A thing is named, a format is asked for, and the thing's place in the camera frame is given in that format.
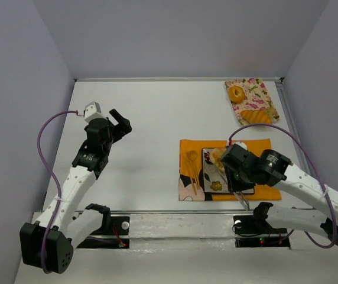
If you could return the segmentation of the metal tongs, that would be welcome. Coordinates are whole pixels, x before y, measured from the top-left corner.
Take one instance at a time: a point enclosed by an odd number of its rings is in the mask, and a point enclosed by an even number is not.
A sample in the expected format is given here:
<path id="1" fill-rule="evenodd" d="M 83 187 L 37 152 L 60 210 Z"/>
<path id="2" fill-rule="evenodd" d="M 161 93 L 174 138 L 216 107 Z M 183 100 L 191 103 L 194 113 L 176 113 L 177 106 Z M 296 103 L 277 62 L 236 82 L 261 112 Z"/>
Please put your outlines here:
<path id="1" fill-rule="evenodd" d="M 215 168 L 216 168 L 216 171 L 218 172 L 219 176 L 224 181 L 224 183 L 228 185 L 228 180 L 227 180 L 226 173 L 225 172 L 224 173 L 220 172 L 217 169 L 216 166 L 215 166 Z M 244 194 L 241 193 L 241 192 L 234 192 L 233 194 L 237 198 L 237 200 L 241 203 L 241 205 L 243 206 L 244 210 L 249 211 L 250 210 L 249 201 L 245 198 Z"/>

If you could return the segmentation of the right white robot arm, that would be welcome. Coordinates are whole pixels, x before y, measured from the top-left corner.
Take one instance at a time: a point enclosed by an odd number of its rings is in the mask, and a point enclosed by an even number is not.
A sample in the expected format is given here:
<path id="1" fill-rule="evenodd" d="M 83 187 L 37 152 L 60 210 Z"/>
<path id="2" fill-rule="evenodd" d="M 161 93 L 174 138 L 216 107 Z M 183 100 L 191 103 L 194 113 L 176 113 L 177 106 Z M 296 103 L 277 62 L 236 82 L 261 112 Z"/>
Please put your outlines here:
<path id="1" fill-rule="evenodd" d="M 235 143 L 226 149 L 220 161 L 232 192 L 265 185 L 309 205 L 309 209 L 298 209 L 260 202 L 253 210 L 252 220 L 261 231 L 300 230 L 328 238 L 338 246 L 338 191 L 306 174 L 274 150 L 264 150 L 256 156 Z"/>

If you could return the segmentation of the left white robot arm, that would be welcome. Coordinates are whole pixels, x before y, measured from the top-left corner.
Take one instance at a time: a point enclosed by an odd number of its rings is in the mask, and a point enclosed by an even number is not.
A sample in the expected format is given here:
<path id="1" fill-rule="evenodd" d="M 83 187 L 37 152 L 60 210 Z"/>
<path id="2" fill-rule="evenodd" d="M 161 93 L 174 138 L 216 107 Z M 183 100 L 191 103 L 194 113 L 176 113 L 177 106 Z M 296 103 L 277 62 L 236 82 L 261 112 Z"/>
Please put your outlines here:
<path id="1" fill-rule="evenodd" d="M 111 212 L 107 206 L 89 204 L 79 217 L 74 216 L 85 193 L 106 167 L 113 144 L 132 131 L 130 121 L 117 110 L 112 109 L 109 113 L 116 123 L 102 115 L 96 102 L 85 107 L 86 139 L 64 183 L 60 183 L 52 168 L 48 168 L 57 186 L 57 194 L 33 223 L 26 222 L 20 229 L 24 264 L 40 268 L 45 273 L 62 274 L 80 243 L 92 232 L 109 228 Z"/>

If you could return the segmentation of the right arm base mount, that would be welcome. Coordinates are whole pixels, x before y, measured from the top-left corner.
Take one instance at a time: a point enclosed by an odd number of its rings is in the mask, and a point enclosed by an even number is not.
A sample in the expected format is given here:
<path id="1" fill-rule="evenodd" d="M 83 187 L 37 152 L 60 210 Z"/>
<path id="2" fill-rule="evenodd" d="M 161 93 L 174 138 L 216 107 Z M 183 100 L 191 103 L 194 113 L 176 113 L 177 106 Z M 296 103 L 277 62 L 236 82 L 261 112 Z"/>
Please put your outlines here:
<path id="1" fill-rule="evenodd" d="M 287 229 L 260 226 L 252 215 L 235 215 L 232 231 L 237 248 L 291 247 Z"/>

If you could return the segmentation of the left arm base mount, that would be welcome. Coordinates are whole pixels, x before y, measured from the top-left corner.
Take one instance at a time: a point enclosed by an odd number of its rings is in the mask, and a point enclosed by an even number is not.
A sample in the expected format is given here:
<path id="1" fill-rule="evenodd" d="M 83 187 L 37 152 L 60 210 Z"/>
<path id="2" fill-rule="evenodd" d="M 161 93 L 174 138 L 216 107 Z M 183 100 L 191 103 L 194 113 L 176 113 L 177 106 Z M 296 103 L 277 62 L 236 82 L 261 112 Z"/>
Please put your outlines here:
<path id="1" fill-rule="evenodd" d="M 130 216 L 112 215 L 108 228 L 101 227 L 82 241 L 78 249 L 128 249 Z"/>

